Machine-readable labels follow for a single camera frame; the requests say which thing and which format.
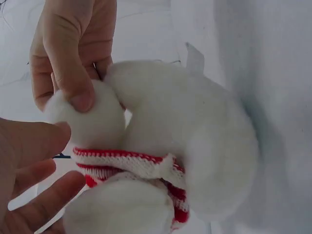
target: plush paw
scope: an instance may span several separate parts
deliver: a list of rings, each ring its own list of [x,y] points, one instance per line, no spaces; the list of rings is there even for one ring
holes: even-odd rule
[[[165,234],[174,208],[167,191],[123,179],[85,191],[65,210],[67,234]]]
[[[79,113],[57,91],[48,101],[45,114],[50,123],[67,122],[70,142],[85,149],[115,149],[125,130],[124,110],[107,84],[93,80],[96,100],[88,113]]]

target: stuffed animal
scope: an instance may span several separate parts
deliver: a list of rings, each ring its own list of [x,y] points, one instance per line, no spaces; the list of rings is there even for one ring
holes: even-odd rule
[[[116,63],[93,85],[90,112],[76,112],[61,91],[45,109],[51,123],[70,125],[72,158],[91,188],[66,208],[67,234],[169,234],[190,209],[206,222],[235,212],[258,144],[232,93],[159,61]]]

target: hand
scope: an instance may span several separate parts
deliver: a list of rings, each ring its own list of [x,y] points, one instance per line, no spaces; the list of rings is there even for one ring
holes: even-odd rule
[[[23,123],[0,118],[0,233],[34,233],[83,188],[79,172],[69,172],[28,204],[8,211],[8,202],[50,176],[54,155],[70,138],[67,124]],[[45,234],[65,234],[62,220]]]
[[[80,112],[94,103],[91,79],[112,63],[116,0],[46,0],[30,50],[33,95],[43,110],[61,89]]]

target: knit fabric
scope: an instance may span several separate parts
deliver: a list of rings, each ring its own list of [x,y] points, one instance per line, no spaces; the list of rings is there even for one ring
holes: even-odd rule
[[[73,149],[73,159],[85,174],[90,188],[119,179],[143,180],[159,188],[165,187],[174,205],[171,229],[183,227],[190,210],[186,198],[184,169],[172,154],[155,157],[121,150]]]

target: white fluffy fabric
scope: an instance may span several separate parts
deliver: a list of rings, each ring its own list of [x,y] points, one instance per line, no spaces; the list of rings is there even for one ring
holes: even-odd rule
[[[191,209],[207,222],[232,214],[250,190],[258,156],[253,126],[235,97],[158,61],[116,63],[104,81],[133,114],[122,149],[179,156]]]
[[[114,181],[74,200],[63,223],[67,234],[162,234],[174,216],[170,201],[166,191],[149,183]]]
[[[59,90],[48,101],[45,114],[50,123],[67,122],[72,130],[70,142],[85,149],[116,149],[125,129],[124,110],[111,87],[93,80],[96,94],[88,113],[77,112]]]
[[[186,169],[191,209],[205,222],[220,221],[238,208],[253,181],[258,144],[231,93],[204,76],[157,61],[116,63],[104,83],[94,81],[97,102],[91,112],[77,113],[59,92],[46,114],[52,122],[69,122],[71,141],[79,147],[176,155]],[[133,114],[125,131],[112,90]],[[67,233],[161,234],[170,215],[165,194],[129,183],[134,182],[104,184],[75,200],[65,212]]]

